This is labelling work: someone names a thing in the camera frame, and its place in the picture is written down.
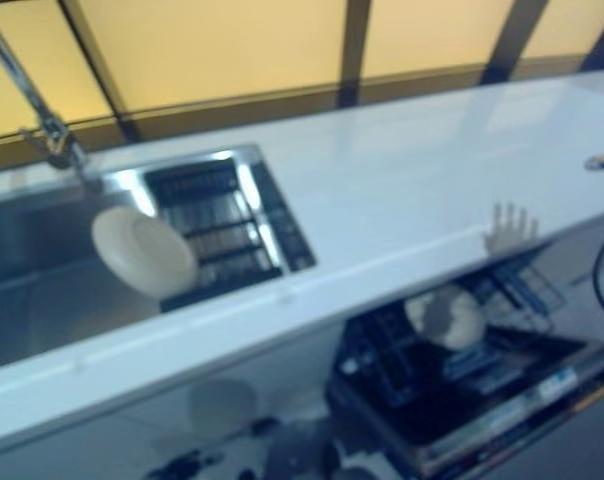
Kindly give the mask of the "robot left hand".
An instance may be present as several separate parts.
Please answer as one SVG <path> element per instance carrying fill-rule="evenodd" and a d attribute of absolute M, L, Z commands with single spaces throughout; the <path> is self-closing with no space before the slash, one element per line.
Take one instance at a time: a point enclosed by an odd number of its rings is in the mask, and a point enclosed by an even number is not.
<path fill-rule="evenodd" d="M 154 469 L 144 476 L 153 480 L 186 480 L 194 479 L 203 470 L 221 461 L 216 454 L 205 454 L 193 450 L 170 460 L 165 465 Z"/>

